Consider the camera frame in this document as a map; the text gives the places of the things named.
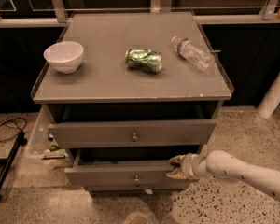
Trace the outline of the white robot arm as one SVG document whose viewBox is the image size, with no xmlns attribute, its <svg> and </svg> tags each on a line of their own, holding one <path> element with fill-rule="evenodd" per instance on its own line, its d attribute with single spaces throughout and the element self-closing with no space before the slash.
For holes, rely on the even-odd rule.
<svg viewBox="0 0 280 224">
<path fill-rule="evenodd" d="M 280 171 L 240 161 L 232 154 L 215 150 L 208 155 L 177 155 L 169 160 L 172 179 L 242 181 L 280 202 Z"/>
</svg>

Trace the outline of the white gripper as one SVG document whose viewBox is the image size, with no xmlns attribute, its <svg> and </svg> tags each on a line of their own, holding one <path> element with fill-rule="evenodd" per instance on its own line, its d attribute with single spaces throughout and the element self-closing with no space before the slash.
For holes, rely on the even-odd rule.
<svg viewBox="0 0 280 224">
<path fill-rule="evenodd" d="M 205 176 L 205 157 L 197 154 L 177 155 L 169 160 L 169 164 L 174 168 L 167 173 L 169 178 L 175 180 L 199 179 Z"/>
</svg>

